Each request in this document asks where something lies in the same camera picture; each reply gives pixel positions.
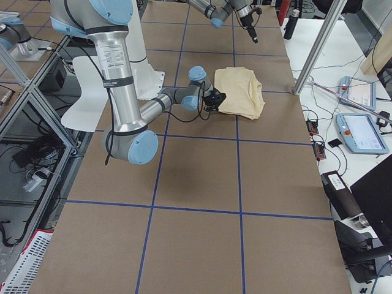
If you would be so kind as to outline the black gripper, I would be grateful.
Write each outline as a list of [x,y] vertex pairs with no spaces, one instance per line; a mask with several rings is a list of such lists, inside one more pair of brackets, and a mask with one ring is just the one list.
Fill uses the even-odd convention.
[[218,111],[221,103],[226,99],[226,93],[220,92],[218,89],[213,88],[213,90],[206,96],[203,96],[203,101],[205,103],[204,110]]
[[244,29],[248,30],[248,34],[251,37],[253,43],[258,43],[258,37],[255,28],[253,26],[253,21],[254,19],[251,13],[240,17],[241,25]]

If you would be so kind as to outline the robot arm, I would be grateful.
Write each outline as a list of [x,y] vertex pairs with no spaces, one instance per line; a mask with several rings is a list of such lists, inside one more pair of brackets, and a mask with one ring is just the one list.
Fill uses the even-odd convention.
[[210,82],[205,70],[189,71],[184,89],[164,89],[157,97],[138,105],[126,37],[133,15],[131,1],[51,1],[52,27],[68,36],[94,42],[99,77],[111,105],[111,127],[102,144],[108,157],[143,165],[157,153],[159,139],[149,123],[174,104],[192,110],[216,111],[226,95]]
[[248,32],[253,43],[258,43],[255,25],[253,24],[253,13],[256,13],[258,16],[262,14],[262,1],[224,1],[223,6],[220,8],[217,8],[212,1],[190,0],[186,2],[208,18],[215,28],[220,28],[226,19],[232,13],[235,13],[239,18],[238,21],[241,27]]

